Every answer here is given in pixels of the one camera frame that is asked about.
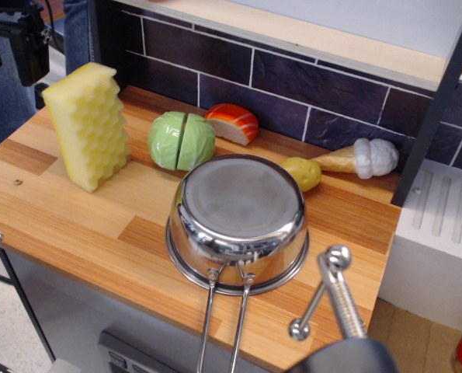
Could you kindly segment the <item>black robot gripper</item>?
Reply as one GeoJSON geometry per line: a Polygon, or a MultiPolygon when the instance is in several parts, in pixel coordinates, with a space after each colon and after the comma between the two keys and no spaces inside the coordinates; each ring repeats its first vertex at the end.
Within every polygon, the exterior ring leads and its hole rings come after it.
{"type": "Polygon", "coordinates": [[[9,40],[21,84],[31,86],[50,70],[50,30],[36,1],[0,1],[0,37],[9,40]]]}

